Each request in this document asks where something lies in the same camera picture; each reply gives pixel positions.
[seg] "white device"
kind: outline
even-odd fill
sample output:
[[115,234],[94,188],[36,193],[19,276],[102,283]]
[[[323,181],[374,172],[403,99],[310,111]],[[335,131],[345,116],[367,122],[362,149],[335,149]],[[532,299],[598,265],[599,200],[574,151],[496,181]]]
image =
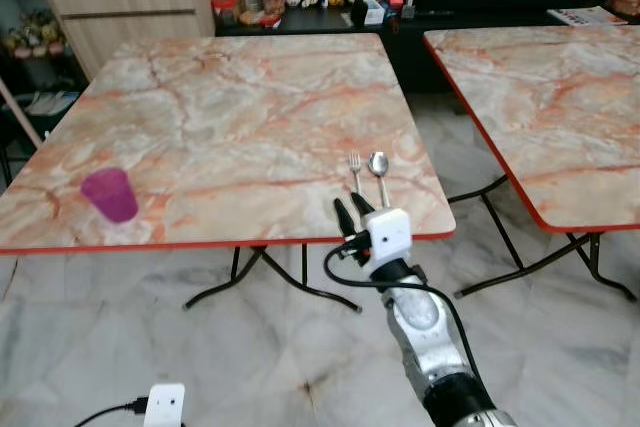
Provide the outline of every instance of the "white device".
[[365,0],[367,3],[367,15],[364,18],[364,25],[379,25],[384,22],[384,9],[375,0]]
[[[412,245],[409,214],[391,207],[372,210],[356,193],[352,200],[364,230],[355,232],[342,202],[334,201],[347,241],[341,255],[355,256],[365,278],[382,293],[405,373],[433,423],[436,427],[516,427],[509,414],[496,409],[456,347],[449,331],[446,297],[440,298],[433,289],[403,287],[426,286],[427,282],[419,266],[407,264]],[[325,258],[325,270],[334,252]]]
[[376,210],[362,218],[362,226],[371,237],[369,262],[362,267],[367,278],[387,262],[394,259],[409,260],[411,218],[404,210]]
[[144,427],[180,427],[184,392],[183,384],[156,384],[151,387]]

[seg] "books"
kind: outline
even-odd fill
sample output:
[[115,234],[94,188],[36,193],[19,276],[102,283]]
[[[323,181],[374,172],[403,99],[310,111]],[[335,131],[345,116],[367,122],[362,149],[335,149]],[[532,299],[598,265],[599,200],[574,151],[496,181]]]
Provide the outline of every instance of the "books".
[[624,25],[628,22],[613,15],[602,7],[588,7],[583,9],[549,9],[547,13],[561,20],[565,24],[583,25]]

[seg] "spoon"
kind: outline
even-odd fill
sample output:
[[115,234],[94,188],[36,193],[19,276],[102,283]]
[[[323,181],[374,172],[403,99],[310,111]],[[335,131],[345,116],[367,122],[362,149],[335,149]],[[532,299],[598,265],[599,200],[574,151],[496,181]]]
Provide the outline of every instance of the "spoon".
[[380,188],[380,197],[382,197],[382,207],[390,207],[389,195],[384,185],[383,177],[389,170],[389,159],[384,152],[374,152],[369,157],[369,170],[373,175],[378,177],[378,187]]

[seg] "marble floor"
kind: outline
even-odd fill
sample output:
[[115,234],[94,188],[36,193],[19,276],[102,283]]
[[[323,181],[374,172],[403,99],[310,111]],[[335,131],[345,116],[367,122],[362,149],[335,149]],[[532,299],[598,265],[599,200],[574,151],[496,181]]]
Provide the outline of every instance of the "marble floor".
[[[410,100],[448,195],[500,174],[451,96]],[[563,243],[510,186],[492,198],[527,261]],[[414,247],[434,286],[451,293],[514,269],[480,201],[454,214],[453,238]],[[601,269],[640,294],[639,240],[605,235]],[[186,385],[187,427],[432,425],[376,291],[322,273],[330,248],[311,248],[310,283],[361,304],[361,315],[290,288],[264,264],[183,312],[192,294],[227,278],[228,249],[0,257],[0,425],[71,426],[169,381]],[[270,252],[299,275],[299,249]],[[340,269],[358,275],[353,264]],[[640,425],[640,307],[595,283],[576,254],[455,303],[494,401],[520,427]],[[114,413],[91,424],[111,425],[142,419]]]

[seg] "fork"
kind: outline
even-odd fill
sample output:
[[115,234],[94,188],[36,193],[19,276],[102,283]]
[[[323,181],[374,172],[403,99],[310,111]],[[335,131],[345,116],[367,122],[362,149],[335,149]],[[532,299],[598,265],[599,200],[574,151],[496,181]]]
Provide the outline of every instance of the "fork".
[[352,150],[347,157],[347,165],[349,166],[349,170],[353,172],[353,176],[356,178],[356,192],[360,194],[360,177],[358,177],[358,172],[362,168],[360,164],[360,154],[355,150]]

